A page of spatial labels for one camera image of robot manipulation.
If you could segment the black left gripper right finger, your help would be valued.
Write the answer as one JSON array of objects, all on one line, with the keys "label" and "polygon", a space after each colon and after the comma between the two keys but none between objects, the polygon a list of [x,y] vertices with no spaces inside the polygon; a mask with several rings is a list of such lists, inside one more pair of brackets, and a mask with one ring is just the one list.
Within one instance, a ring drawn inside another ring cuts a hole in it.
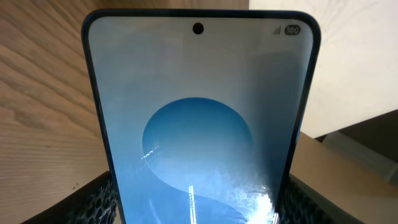
[{"label": "black left gripper right finger", "polygon": [[363,224],[307,184],[289,175],[279,212],[281,224]]}]

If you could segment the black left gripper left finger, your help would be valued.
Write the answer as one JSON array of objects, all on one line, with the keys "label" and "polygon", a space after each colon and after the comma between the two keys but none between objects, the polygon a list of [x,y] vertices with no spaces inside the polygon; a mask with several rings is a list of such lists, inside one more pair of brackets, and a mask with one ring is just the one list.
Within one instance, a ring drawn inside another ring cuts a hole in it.
[{"label": "black left gripper left finger", "polygon": [[118,193],[109,171],[22,224],[112,224]]}]

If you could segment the blue smartphone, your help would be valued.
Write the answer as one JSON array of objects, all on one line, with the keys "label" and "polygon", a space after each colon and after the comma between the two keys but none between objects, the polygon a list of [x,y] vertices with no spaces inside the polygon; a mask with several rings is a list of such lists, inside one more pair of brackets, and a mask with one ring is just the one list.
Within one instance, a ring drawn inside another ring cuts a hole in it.
[{"label": "blue smartphone", "polygon": [[81,39],[123,223],[274,223],[321,43],[300,11],[100,9]]}]

